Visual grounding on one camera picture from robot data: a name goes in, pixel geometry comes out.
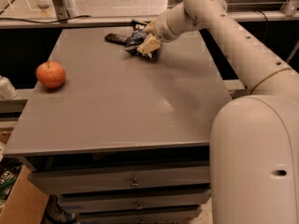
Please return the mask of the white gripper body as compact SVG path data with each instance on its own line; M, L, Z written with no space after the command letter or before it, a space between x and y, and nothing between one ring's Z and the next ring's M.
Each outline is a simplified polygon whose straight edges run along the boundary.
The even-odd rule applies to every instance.
M157 36L161 41L165 43L169 43L178 38L167 23L167 12L165 11L161 15L158 16L155 24L155 33L153 35Z

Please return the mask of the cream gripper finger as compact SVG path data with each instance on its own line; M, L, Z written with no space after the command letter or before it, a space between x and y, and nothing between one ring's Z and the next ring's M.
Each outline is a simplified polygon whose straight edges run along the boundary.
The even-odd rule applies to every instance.
M151 21L144 29L143 31L148 34L154 34L155 33L155 24L156 20Z
M141 45L136 49L142 56L152 58L152 53L161 47L161 40L153 35L149 34Z

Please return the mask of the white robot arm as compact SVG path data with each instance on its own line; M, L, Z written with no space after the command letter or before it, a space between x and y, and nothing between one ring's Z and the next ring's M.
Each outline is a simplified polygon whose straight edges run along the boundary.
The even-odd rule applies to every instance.
M183 0L146 28L139 52L206 28L245 88L213 121L214 224L299 224L299 74L231 18L223 0Z

